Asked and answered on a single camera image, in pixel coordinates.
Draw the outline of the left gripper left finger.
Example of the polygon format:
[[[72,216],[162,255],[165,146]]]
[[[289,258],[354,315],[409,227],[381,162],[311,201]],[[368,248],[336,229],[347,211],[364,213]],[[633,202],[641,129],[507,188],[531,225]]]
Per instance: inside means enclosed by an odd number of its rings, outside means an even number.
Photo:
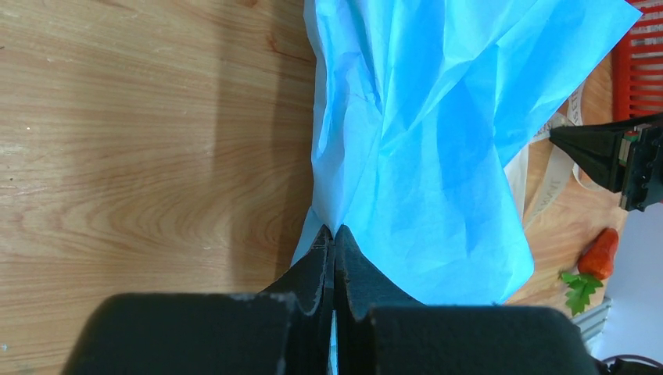
[[[90,316],[66,374],[329,374],[332,235],[263,291],[125,293]]]

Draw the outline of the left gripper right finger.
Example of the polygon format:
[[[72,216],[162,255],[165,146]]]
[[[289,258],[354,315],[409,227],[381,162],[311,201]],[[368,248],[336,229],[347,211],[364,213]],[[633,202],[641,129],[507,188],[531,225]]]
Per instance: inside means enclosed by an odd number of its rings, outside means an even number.
[[[555,309],[424,305],[335,237],[340,374],[596,374],[579,329]]]

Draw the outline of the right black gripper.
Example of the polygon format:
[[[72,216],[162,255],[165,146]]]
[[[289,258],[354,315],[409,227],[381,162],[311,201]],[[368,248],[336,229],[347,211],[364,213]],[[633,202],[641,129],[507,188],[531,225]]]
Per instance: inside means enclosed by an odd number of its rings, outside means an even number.
[[[599,186],[621,192],[621,209],[643,212],[662,203],[661,121],[559,127],[550,141]]]

